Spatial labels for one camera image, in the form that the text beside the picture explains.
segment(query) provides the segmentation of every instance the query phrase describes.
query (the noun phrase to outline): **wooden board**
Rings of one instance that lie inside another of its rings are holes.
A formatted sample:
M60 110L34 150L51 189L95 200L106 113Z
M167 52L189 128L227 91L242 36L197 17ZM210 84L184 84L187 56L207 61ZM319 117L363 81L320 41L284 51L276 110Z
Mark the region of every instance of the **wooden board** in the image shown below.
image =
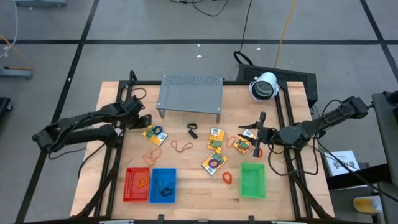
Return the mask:
M103 82L99 94L97 109L115 101L118 82ZM295 122L311 119L302 82L289 82L289 95L294 113ZM114 198L113 215L115 219L157 219L158 214L164 214L168 220L247 220L249 215L254 215L256 220L294 220L292 200L288 177L281 177L273 173L269 168L267 156L269 150L262 145L264 155L262 159L252 156L250 152L241 154L235 148L227 149L226 140L244 130L239 125L252 124L259 119L261 111L267 113L264 126L279 129L278 115L275 100L258 103L252 99L247 86L223 87L223 103L220 123L215 123L215 115L186 113L179 111L167 111L165 118L161 119L155 106L159 94L158 85L134 86L147 90L147 96L142 100L144 110L140 115L151 114L152 124L163 127L168 134L167 139L161 145L162 155L153 167L173 167L177 169L177 199L175 204L150 204L149 202L123 202L124 181L128 167L145 167L142 160L144 154L156 149L154 143L142 136L142 129L130 130L125 133L122 158L119 169L118 184ZM138 97L142 95L140 90L133 92ZM196 123L195 130L198 139L194 140L189 134L187 124ZM214 151L207 149L207 140L210 128L217 127L226 131L222 152L228 158L214 175L210 175L202 168L201 163ZM178 148L191 142L193 148L183 153L177 153L171 146L171 141L178 142ZM90 142L87 145L86 156L91 154L100 142ZM276 146L275 151L281 151L282 147ZM89 160L84 166L73 202L71 215L78 213L89 201L98 188L99 179L104 160L102 150L98 155ZM323 172L320 155L319 174L306 175L308 188L318 203L334 216L330 195ZM302 151L302 159L305 170L315 170L315 158L312 149L306 147ZM266 166L266 199L244 198L240 196L240 166L242 162L263 163ZM272 155L272 165L281 173L286 172L286 165L282 155ZM233 176L233 184L223 182L222 174L230 172ZM305 210L302 202L302 194L297 189L302 215Z

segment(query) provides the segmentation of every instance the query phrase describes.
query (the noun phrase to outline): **concrete floor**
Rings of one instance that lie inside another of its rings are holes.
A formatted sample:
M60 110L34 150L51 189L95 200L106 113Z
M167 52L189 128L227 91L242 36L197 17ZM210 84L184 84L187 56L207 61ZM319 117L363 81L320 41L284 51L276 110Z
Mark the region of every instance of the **concrete floor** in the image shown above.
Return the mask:
M216 12L223 0L198 4ZM166 0L99 0L88 40L240 39L249 1L231 0L218 17L208 17L191 5ZM246 39L280 38L292 0L253 0ZM21 40L80 40L93 0L69 0L65 8L19 8ZM368 1L386 40L398 39L398 2ZM0 19L10 21L10 1L0 2ZM14 37L14 22L2 23L0 34ZM300 0L285 39L377 40L359 0ZM74 44L19 44L34 63L31 80L0 78L0 96L10 97L14 111L0 128L0 220L15 220L39 149L31 136L51 122L78 42ZM388 45L393 57L398 46ZM139 80L159 80L164 73L219 75L235 80L238 64L232 53L238 44L86 44L72 80L61 117L92 111L103 80L125 80L133 69ZM255 65L272 67L276 44L246 44L243 52ZM0 66L23 66L10 53ZM278 68L317 74L321 110L330 100L397 89L397 80L380 44L283 45ZM360 121L347 121L323 137L333 151L353 150L357 160L371 165L386 161L373 111ZM81 146L69 147L78 149ZM83 160L79 152L47 161L26 221L66 218Z

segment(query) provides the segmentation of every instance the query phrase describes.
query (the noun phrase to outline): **white camera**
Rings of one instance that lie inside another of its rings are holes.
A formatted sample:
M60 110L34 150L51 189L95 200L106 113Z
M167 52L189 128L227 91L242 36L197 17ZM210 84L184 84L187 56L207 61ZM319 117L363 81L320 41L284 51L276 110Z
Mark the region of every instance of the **white camera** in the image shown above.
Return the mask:
M260 77L254 77L254 81L249 84L249 91L258 102L275 97L279 92L276 76L271 72L266 72Z

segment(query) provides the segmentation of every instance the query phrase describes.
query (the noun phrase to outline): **black floor stripe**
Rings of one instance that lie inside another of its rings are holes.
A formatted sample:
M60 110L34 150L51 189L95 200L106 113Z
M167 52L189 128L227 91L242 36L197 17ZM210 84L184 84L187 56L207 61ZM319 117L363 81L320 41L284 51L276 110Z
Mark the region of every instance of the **black floor stripe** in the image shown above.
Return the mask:
M75 56L74 56L74 58L72 60L72 64L70 66L67 78L65 80L65 84L63 86L63 89L62 89L62 92L61 92L61 95L60 95L60 99L58 100L58 104L57 104L57 107L55 109L54 115L52 117L51 123L54 123L54 122L58 121L60 116L61 116L62 108L63 108L63 106L65 104L65 100L66 100L67 95L68 95L69 87L70 87L70 84L71 84L71 82L73 80L73 76L75 74L76 67L77 67L79 59L80 59L81 51L83 50L83 46L85 44L85 40L87 38L88 31L90 30L91 23L93 22L93 18L94 18L95 11L97 9L99 1L100 0L94 0L94 3L92 5L92 7L91 7L90 14L88 15L88 18L87 18L86 26L85 26L85 28L83 30L83 33L82 33L81 38L80 38L80 41L78 43L78 47L76 49ZM18 211L18 215L17 215L15 223L23 223L24 220L25 220L27 211L29 209L29 205L30 205L30 203L32 201L33 194L35 192L37 183L39 181L40 174L41 174L43 166L44 166L45 159L46 159L46 153L40 152L39 159L37 160L35 169L33 171L33 174L32 174L32 177L30 179L28 188L26 190L24 199L22 201L22 205L21 205L21 207L20 207L20 209Z
M284 40L283 44L297 45L372 45L398 44L398 40ZM79 44L80 40L17 40L16 44ZM86 40L85 44L240 44L238 39L170 39L170 40ZM279 44L279 40L245 40L244 44Z
M390 67L391 67L392 73L394 74L396 80L398 81L397 64L396 64L396 61L394 60L393 56L391 55L390 50L388 49L388 46L387 46L388 42L384 41L384 38L383 38L383 36L382 36L382 34L381 34L380 30L379 30L379 27L376 24L376 21L373 18L372 12L371 12L368 4L366 3L366 1L365 0L361 0L361 4L362 4L363 9L365 10L365 13L366 13L368 19L369 19L369 22L372 25L373 31L374 31L378 41L381 42L381 49L383 50L384 55L387 58L387 61L388 61L388 64L390 65ZM389 42L391 44L393 44L396 41L395 40L390 40Z

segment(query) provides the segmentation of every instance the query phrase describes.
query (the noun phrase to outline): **floor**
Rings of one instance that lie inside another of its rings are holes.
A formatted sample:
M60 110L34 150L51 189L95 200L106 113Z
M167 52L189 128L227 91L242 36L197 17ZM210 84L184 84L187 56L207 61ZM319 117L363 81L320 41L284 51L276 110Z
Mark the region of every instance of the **floor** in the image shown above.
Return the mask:
M224 3L204 0L197 6L216 13ZM254 41L242 52L255 65L274 65L292 3L253 1L245 39ZM37 162L39 149L31 136L53 118L94 110L103 80L128 79L131 69L139 80L160 80L165 73L235 80L238 64L232 53L239 49L248 5L231 0L218 17L166 0L69 0L64 8L20 7L17 48L33 61L35 74L31 80L0 78L0 96L14 105L0 129L1 222L15 220ZM285 35L293 41L282 46L278 68L316 73L320 110L334 98L349 96L369 104L373 93L397 89L397 7L393 0L298 1ZM2 23L0 34L8 39L14 37L13 17L12 2L0 1L0 19L9 21ZM0 66L23 63L10 52ZM54 113L56 108L62 113ZM373 111L329 130L322 140L333 151L353 150L361 162L386 161ZM83 153L46 161L26 221L69 216Z

